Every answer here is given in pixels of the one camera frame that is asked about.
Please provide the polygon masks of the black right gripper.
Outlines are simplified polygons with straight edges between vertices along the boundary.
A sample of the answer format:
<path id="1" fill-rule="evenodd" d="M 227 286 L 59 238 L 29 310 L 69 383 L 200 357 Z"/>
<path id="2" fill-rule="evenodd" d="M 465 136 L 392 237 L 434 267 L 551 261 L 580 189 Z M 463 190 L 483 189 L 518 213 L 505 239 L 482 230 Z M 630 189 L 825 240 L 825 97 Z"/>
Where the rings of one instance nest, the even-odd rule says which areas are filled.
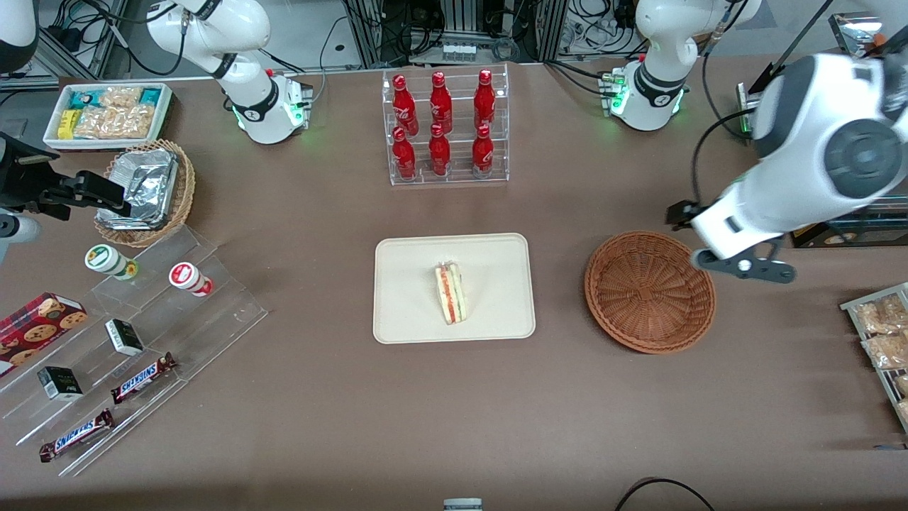
<path id="1" fill-rule="evenodd" d="M 62 175 L 50 163 L 60 156 L 34 148 L 1 133 L 1 207 L 12 212 L 45 214 L 61 221 L 70 219 L 70 207 L 51 203 L 48 192 L 58 187 Z M 87 170 L 69 178 L 72 206 L 108 210 L 117 216 L 132 216 L 126 188 Z"/>

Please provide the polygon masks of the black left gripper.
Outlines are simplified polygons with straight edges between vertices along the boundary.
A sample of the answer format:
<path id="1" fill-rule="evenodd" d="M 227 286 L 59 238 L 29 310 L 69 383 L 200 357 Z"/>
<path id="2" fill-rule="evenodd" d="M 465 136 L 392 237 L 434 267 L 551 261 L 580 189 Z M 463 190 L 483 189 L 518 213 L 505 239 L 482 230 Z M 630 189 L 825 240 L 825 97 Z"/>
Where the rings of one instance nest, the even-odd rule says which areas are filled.
<path id="1" fill-rule="evenodd" d="M 682 200 L 665 210 L 665 224 L 672 231 L 691 229 L 693 219 L 704 211 L 704 207 L 697 201 Z"/>

